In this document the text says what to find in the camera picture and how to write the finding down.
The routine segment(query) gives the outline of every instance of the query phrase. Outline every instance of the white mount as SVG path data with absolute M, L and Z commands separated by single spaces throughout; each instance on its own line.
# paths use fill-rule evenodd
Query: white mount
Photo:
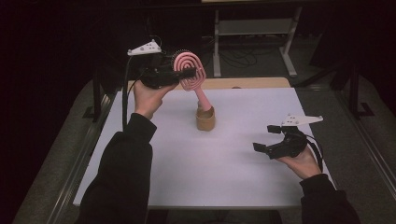
M 308 116 L 295 116 L 288 115 L 283 121 L 282 126 L 298 126 L 302 124 L 315 123 L 323 121 L 323 117 L 308 117 Z
M 155 40 L 151 40 L 151 42 L 148 42 L 145 45 L 142 45 L 141 47 L 135 48 L 135 49 L 128 49 L 128 55 L 133 56 L 133 55 L 140 55 L 140 54 L 150 54 L 150 53 L 160 53 L 161 52 L 161 47 L 158 46 L 158 44 L 155 42 Z

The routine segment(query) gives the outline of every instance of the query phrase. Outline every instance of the metal leg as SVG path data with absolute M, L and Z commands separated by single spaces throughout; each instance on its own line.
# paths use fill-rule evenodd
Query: metal leg
M 287 41 L 283 47 L 279 48 L 280 54 L 282 55 L 282 58 L 283 58 L 283 62 L 285 63 L 286 68 L 288 69 L 289 75 L 291 77 L 296 77 L 297 72 L 294 69 L 293 63 L 291 62 L 291 59 L 289 56 L 289 49 L 290 49 L 291 41 L 294 38 L 294 34 L 295 34 L 295 31 L 297 28 L 298 20 L 300 18 L 302 9 L 303 9 L 302 7 L 297 7 L 297 9 L 294 13 L 293 21 L 290 24 Z
M 216 10 L 215 17 L 215 52 L 213 53 L 213 76 L 221 77 L 219 58 L 219 11 Z

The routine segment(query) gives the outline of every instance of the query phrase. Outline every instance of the black long sleeve shirt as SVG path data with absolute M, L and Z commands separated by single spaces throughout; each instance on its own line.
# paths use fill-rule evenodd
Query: black long sleeve shirt
M 146 220 L 152 147 L 156 126 L 133 113 L 124 132 L 116 133 L 105 148 L 96 178 L 87 188 L 77 224 L 133 223 Z M 326 175 L 301 182 L 303 223 L 360 223 L 346 194 L 335 190 Z

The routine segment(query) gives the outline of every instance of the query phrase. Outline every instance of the white table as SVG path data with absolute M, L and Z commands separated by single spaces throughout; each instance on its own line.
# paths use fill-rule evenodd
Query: white table
M 222 89 L 205 90 L 205 93 L 216 109 L 217 123 L 211 132 L 196 129 L 197 99 L 193 91 L 169 92 L 154 115 L 152 122 L 158 130 L 151 141 L 153 162 L 148 207 L 279 209 L 300 206 L 303 192 L 299 177 L 285 164 L 254 151 L 252 145 L 253 142 L 272 145 L 282 141 L 283 134 L 268 133 L 266 126 L 279 125 L 289 113 L 304 115 L 295 89 Z M 133 107 L 131 95 L 129 113 Z M 96 176 L 106 144 L 121 126 L 119 93 L 79 186 L 75 205 L 80 204 Z M 299 129 L 312 135 L 309 125 Z M 326 164 L 324 173 L 329 173 Z

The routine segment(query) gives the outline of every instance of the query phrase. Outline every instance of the person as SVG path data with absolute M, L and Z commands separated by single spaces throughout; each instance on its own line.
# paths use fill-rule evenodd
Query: person
M 174 86 L 153 90 L 141 81 L 134 85 L 134 113 L 123 132 L 114 134 L 105 148 L 98 174 L 87 188 L 76 224 L 145 223 L 148 212 L 152 161 L 150 140 L 156 126 L 150 121 Z M 347 200 L 322 174 L 307 147 L 295 158 L 277 159 L 303 181 L 303 223 L 360 223 Z

